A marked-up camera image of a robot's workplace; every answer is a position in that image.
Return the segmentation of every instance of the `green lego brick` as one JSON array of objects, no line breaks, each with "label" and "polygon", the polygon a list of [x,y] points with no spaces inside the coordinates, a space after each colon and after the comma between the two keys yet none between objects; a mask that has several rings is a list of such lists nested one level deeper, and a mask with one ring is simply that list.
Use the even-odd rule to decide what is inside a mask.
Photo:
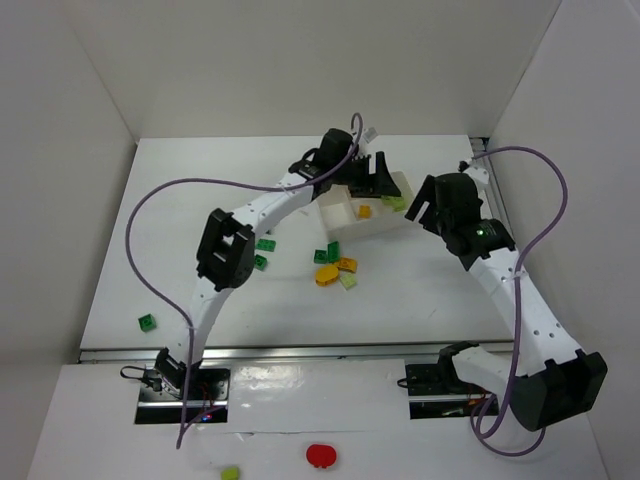
[{"label": "green lego brick", "polygon": [[353,273],[345,273],[340,277],[340,283],[342,283],[345,290],[349,290],[351,287],[355,287],[358,281]]},{"label": "green lego brick", "polygon": [[326,250],[316,250],[316,253],[313,255],[313,263],[319,263],[321,265],[327,263]]},{"label": "green lego brick", "polygon": [[261,238],[258,240],[256,244],[256,250],[264,250],[265,252],[273,252],[276,249],[276,241],[275,240],[267,240],[266,238]]},{"label": "green lego brick", "polygon": [[153,315],[150,313],[146,314],[144,317],[140,317],[138,319],[138,323],[140,324],[140,330],[144,333],[150,332],[157,327],[156,319],[153,318]]},{"label": "green lego brick", "polygon": [[265,268],[267,268],[267,263],[269,262],[267,262],[267,259],[265,257],[263,257],[262,255],[256,255],[253,266],[258,270],[263,271]]},{"label": "green lego brick", "polygon": [[407,208],[407,203],[402,197],[387,197],[383,195],[380,197],[380,200],[384,205],[393,208],[394,212],[401,212]]},{"label": "green lego brick", "polygon": [[225,468],[220,472],[220,480],[238,480],[240,478],[240,470],[238,467]]},{"label": "green lego brick", "polygon": [[338,242],[331,242],[327,246],[327,254],[329,263],[335,263],[340,260],[340,244]]}]

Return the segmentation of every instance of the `cable connector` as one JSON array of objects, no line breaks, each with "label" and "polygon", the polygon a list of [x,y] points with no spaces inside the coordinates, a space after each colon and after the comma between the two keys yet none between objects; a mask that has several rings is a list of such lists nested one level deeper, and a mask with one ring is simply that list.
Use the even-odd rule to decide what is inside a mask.
[{"label": "cable connector", "polygon": [[[351,135],[356,138],[358,131],[354,130]],[[358,143],[358,153],[360,155],[367,155],[369,151],[367,146],[372,143],[378,137],[378,131],[374,127],[368,127],[362,132],[360,137],[360,143]]]},{"label": "cable connector", "polygon": [[471,177],[473,183],[476,184],[478,193],[483,192],[489,186],[489,171],[478,164],[468,165],[462,173]]}]

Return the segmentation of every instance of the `red object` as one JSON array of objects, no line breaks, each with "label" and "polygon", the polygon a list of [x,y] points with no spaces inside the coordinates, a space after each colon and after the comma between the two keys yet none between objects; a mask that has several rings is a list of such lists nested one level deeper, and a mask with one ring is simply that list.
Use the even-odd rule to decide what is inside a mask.
[{"label": "red object", "polygon": [[327,468],[336,463],[338,454],[329,445],[313,444],[307,449],[307,460],[316,468]]}]

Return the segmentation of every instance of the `table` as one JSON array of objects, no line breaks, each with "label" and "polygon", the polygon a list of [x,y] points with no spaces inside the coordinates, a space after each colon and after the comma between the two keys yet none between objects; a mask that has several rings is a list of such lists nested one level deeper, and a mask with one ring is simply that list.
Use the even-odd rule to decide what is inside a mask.
[{"label": "table", "polygon": [[[231,465],[246,480],[607,478],[586,415],[550,427],[538,450],[516,460],[482,447],[468,419],[410,420],[395,384],[401,360],[234,365],[229,423],[193,428],[180,451],[176,425],[134,425],[139,386],[119,368],[62,368],[29,480],[210,480]],[[531,441],[504,426],[498,446]],[[313,443],[336,448],[335,467],[307,463]]]},{"label": "table", "polygon": [[[143,139],[131,169],[94,297],[83,350],[156,349],[185,328],[180,317],[134,277],[125,257],[124,229],[138,200],[180,177],[216,177],[273,185],[320,137]],[[391,171],[417,192],[427,174],[455,171],[471,156],[465,136],[380,136]],[[133,229],[133,252],[150,281],[188,306],[196,281],[195,252],[205,220],[255,198],[256,192],[181,185],[154,197]],[[284,347],[450,343],[509,340],[509,332],[479,285],[441,239],[418,226],[342,245],[358,260],[358,285],[319,288],[313,253],[326,248],[315,204],[274,230],[269,267],[254,272],[225,304],[208,347]],[[137,318],[152,313],[158,328],[142,333]]]}]

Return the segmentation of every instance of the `white box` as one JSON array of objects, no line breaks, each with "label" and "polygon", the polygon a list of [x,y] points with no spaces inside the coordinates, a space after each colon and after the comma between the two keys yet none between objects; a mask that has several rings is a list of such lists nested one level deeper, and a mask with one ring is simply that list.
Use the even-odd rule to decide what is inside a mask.
[{"label": "white box", "polygon": [[[391,178],[400,189],[406,208],[413,202],[414,194],[402,172],[391,172]],[[360,205],[371,207],[371,218],[358,218]],[[411,225],[404,218],[406,209],[394,212],[379,198],[351,198],[348,187],[334,185],[318,198],[320,218],[330,241],[344,242],[373,235],[394,228]]]}]

